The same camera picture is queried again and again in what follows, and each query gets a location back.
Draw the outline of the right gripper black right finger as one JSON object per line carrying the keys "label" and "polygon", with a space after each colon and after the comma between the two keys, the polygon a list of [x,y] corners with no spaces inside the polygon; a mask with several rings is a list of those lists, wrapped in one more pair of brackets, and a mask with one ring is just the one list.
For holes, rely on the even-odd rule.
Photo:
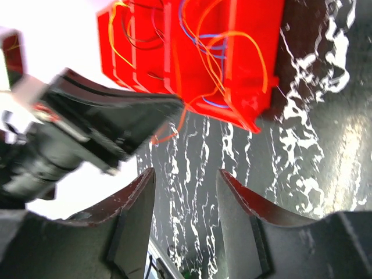
{"label": "right gripper black right finger", "polygon": [[230,278],[371,277],[371,212],[313,220],[277,206],[222,169],[216,189]]}

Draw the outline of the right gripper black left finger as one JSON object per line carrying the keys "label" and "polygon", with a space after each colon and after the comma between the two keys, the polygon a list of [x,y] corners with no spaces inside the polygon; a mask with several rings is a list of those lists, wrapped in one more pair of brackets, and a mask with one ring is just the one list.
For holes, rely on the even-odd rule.
{"label": "right gripper black left finger", "polygon": [[1,210],[1,277],[143,278],[155,188],[148,168],[67,220]]}

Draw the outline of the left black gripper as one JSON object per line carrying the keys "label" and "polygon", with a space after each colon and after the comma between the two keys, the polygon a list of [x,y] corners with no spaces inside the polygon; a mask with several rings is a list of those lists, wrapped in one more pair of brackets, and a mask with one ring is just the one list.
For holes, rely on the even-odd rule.
{"label": "left black gripper", "polygon": [[22,134],[2,116],[16,141],[5,142],[1,130],[1,203],[53,200],[56,184],[83,161],[116,171],[182,109],[173,94],[118,90],[64,70],[34,102],[55,139],[42,124]]}

